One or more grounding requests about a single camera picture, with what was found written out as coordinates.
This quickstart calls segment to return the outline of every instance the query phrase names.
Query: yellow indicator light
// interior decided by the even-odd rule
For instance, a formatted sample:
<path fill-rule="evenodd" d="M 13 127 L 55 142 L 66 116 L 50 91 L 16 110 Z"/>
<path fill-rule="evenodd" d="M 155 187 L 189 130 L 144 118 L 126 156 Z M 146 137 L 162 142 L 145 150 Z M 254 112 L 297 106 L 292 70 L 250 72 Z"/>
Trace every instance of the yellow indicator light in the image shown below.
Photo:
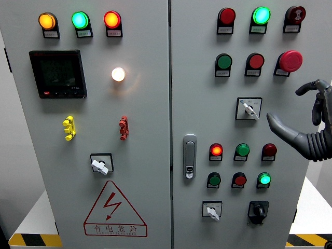
<path fill-rule="evenodd" d="M 45 30 L 51 30 L 57 24 L 55 16 L 52 15 L 51 13 L 40 14 L 40 16 L 38 18 L 38 22 L 39 22 L 40 26 Z"/>
<path fill-rule="evenodd" d="M 112 78 L 115 81 L 123 81 L 125 75 L 126 75 L 125 71 L 120 67 L 117 67 L 112 71 Z"/>
<path fill-rule="evenodd" d="M 109 11 L 104 15 L 104 22 L 110 29 L 115 29 L 121 23 L 121 17 L 118 12 Z"/>

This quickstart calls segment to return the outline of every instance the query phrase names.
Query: white wall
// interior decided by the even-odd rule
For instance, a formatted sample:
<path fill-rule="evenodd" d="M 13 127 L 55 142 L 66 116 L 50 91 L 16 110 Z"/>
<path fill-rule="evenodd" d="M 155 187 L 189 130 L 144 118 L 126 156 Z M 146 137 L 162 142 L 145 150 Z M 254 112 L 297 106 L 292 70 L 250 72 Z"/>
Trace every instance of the white wall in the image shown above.
<path fill-rule="evenodd" d="M 0 32 L 0 226 L 7 239 L 45 190 Z"/>

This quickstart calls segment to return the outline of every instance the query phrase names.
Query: emergency stop button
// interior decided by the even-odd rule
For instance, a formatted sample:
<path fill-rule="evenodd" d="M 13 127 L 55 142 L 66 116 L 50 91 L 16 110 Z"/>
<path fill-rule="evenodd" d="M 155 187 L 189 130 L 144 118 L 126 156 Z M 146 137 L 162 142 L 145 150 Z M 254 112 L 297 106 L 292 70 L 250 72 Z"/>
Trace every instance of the emergency stop button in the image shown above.
<path fill-rule="evenodd" d="M 290 50 L 282 53 L 275 66 L 274 75 L 288 77 L 291 72 L 297 71 L 303 62 L 303 57 L 299 51 Z"/>
<path fill-rule="evenodd" d="M 292 6 L 285 14 L 283 33 L 299 33 L 301 23 L 306 17 L 306 9 L 302 6 Z"/>

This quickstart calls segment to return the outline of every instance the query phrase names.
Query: yellow black hazard stripe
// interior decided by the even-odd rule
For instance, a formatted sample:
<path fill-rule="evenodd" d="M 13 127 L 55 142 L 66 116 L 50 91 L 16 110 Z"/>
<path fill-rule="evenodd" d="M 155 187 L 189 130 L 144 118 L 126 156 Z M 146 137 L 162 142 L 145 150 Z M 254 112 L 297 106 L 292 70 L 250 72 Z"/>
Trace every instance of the yellow black hazard stripe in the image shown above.
<path fill-rule="evenodd" d="M 52 246 L 62 247 L 58 234 L 15 233 L 9 240 L 12 246 Z"/>
<path fill-rule="evenodd" d="M 290 234 L 286 246 L 324 246 L 332 234 Z"/>

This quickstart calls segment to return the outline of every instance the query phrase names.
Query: white indicator light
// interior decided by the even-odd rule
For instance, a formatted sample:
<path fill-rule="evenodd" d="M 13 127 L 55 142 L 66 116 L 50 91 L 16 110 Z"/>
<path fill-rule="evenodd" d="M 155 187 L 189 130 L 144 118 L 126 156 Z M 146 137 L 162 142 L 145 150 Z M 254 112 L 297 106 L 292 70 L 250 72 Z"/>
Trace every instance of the white indicator light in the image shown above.
<path fill-rule="evenodd" d="M 112 78 L 115 81 L 123 81 L 125 75 L 126 75 L 125 71 L 120 67 L 117 67 L 112 71 Z"/>

